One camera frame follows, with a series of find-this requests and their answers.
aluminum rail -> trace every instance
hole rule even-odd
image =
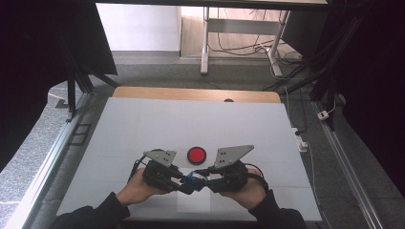
[[[317,114],[321,112],[315,102],[312,102],[312,107]],[[336,133],[326,122],[321,121],[321,125],[369,227],[372,229],[384,228]]]
[[[55,142],[53,143],[53,146],[51,147],[51,150],[48,152],[44,162],[42,162],[42,165],[39,167],[39,170],[33,178],[30,187],[28,188],[20,204],[18,204],[18,207],[12,214],[6,228],[18,229],[25,226],[32,212],[32,208],[38,200],[42,188],[45,186],[54,165],[65,149],[65,146],[68,144],[69,137],[74,131],[76,124],[84,114],[83,108],[85,108],[89,102],[89,94],[83,94],[83,96],[80,97],[77,104],[77,108],[79,109],[77,110],[75,118],[73,118],[71,122],[66,121],[63,124],[59,135],[57,136]]]

red button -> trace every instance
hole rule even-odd
[[[193,147],[187,153],[187,158],[190,163],[194,165],[201,165],[205,162],[206,152],[205,149],[201,147]]]

table leg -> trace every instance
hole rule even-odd
[[[208,22],[209,8],[203,8],[203,44],[202,44],[202,68],[201,74],[208,74]]]
[[[274,43],[271,46],[271,49],[269,51],[267,50],[267,56],[268,56],[268,59],[270,60],[271,68],[273,69],[275,77],[283,76],[280,71],[280,67],[277,63],[276,52],[277,52],[278,44],[280,42],[281,35],[283,34],[284,26],[286,25],[288,14],[289,14],[289,10],[285,11],[284,15],[281,17],[280,26],[277,31],[276,37],[274,38]]]
[[[71,122],[75,117],[75,73],[70,69],[68,75],[68,104],[69,104],[69,114],[68,122]]]

white wall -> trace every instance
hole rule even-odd
[[[180,7],[96,5],[112,51],[180,50]]]

wrist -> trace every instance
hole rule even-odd
[[[122,192],[119,192],[119,193],[116,195],[116,198],[118,199],[118,201],[121,203],[121,205],[122,205],[123,207],[127,207],[127,206],[131,205],[131,203],[129,202],[129,198],[126,197],[125,194],[122,194]]]
[[[251,200],[245,204],[245,208],[247,210],[251,210],[251,209],[257,207],[263,201],[263,199],[265,199],[265,197],[266,197],[266,195],[253,196],[251,198]]]

